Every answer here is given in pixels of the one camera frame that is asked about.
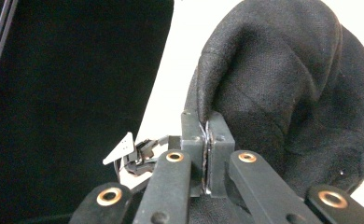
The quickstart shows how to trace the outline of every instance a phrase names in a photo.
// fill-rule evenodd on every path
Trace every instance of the black backrest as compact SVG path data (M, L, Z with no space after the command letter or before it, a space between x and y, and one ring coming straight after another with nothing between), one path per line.
M173 1L20 0L0 61L0 221L72 213L115 181L136 135Z

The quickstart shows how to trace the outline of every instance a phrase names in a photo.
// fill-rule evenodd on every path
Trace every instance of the metal bracket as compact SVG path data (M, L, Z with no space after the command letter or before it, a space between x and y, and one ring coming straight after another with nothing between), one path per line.
M123 157L126 171L133 175L142 175L145 172L153 172L157 159L151 158L154 156L153 148L157 145L162 145L162 142L159 143L159 140L146 139L137 144L132 153Z
M207 191L213 198L226 198L225 162L235 150L235 141L223 116L213 112L208 120L209 148Z
M181 115L181 123L181 148L191 157L190 197L200 197L205 182L203 173L204 140L197 112L184 111Z

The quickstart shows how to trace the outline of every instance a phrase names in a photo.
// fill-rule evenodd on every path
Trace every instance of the white background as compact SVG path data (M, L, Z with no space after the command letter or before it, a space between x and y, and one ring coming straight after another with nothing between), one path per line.
M217 24L239 2L175 1L170 34L136 142L146 138L158 139L167 134L181 134L180 114L203 45ZM341 24L364 45L364 0L324 2L335 12ZM136 181L125 178L122 183L132 187ZM353 197L364 205L364 183Z

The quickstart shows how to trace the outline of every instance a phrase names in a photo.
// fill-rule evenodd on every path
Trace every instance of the copper rivet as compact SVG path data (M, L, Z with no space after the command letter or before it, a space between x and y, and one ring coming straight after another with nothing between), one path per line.
M333 196L338 199L338 202L334 202L330 200L327 196ZM348 206L347 200L340 195L339 193L328 191L328 190L322 190L318 193L319 199L326 205L329 205L330 207L334 208L346 208Z
M105 198L105 195L107 193L114 193L115 197L108 200ZM117 203L121 198L121 194L122 194L122 191L121 191L121 189L118 189L118 188L104 189L103 191L101 191L100 194L98 194L97 202L101 206L109 206L114 203Z
M243 162L255 162L257 158L254 154L243 152L238 155L238 159Z
M167 160L171 162L177 162L183 160L183 154L179 152L171 152L167 154Z

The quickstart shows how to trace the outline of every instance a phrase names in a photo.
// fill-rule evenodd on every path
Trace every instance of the crumpled fabric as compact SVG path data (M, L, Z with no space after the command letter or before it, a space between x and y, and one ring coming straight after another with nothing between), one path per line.
M221 113L236 149L258 152L301 197L364 179L364 47L319 0L237 5L206 42L185 108L202 125ZM209 204L195 200L190 211Z

